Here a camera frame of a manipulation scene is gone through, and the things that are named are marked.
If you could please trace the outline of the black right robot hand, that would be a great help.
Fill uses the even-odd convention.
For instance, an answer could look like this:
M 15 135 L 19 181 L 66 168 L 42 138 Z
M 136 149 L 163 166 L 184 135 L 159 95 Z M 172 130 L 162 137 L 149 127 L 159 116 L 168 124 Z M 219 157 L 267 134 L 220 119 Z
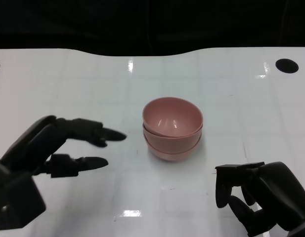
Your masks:
M 279 225 L 305 237 L 305 190 L 282 162 L 225 164 L 216 169 L 216 205 L 229 206 L 255 237 Z

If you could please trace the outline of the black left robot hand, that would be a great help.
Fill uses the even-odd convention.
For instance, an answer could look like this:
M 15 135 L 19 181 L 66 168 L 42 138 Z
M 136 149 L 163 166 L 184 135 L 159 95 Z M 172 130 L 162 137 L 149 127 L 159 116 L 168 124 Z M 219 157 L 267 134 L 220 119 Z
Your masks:
M 67 120 L 46 116 L 32 124 L 5 152 L 0 163 L 8 170 L 29 171 L 33 175 L 50 174 L 51 177 L 75 177 L 81 171 L 89 171 L 108 165 L 101 157 L 71 158 L 56 151 L 68 140 L 88 142 L 105 148 L 107 141 L 123 141 L 126 135 L 101 122 L 76 118 Z

